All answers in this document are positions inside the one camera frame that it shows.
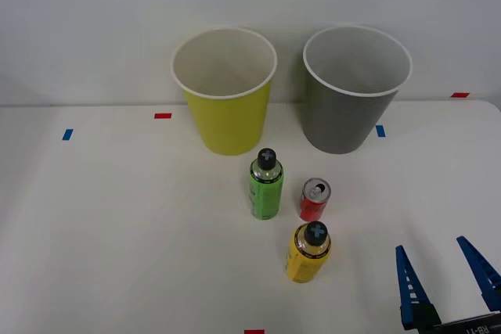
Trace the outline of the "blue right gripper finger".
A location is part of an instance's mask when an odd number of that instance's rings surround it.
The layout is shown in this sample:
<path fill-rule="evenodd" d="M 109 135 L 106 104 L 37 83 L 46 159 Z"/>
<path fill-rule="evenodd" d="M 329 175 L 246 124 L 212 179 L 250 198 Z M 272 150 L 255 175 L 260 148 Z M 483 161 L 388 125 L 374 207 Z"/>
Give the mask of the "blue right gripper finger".
<path fill-rule="evenodd" d="M 403 246 L 395 248 L 395 256 L 404 330 L 428 330 L 440 325 L 442 320 L 428 299 Z"/>
<path fill-rule="evenodd" d="M 481 297 L 490 311 L 500 311 L 500 274 L 483 255 L 464 237 L 457 239 L 470 266 Z"/>

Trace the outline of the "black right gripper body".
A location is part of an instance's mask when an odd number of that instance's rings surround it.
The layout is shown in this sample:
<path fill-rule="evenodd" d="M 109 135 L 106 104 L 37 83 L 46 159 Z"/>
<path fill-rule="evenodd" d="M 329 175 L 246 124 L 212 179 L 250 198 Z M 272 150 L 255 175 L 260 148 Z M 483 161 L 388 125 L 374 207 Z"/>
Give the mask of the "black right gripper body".
<path fill-rule="evenodd" d="M 406 329 L 415 329 L 418 333 L 500 333 L 500 313 L 495 312 L 442 323 L 434 312 L 413 311 L 406 315 Z"/>

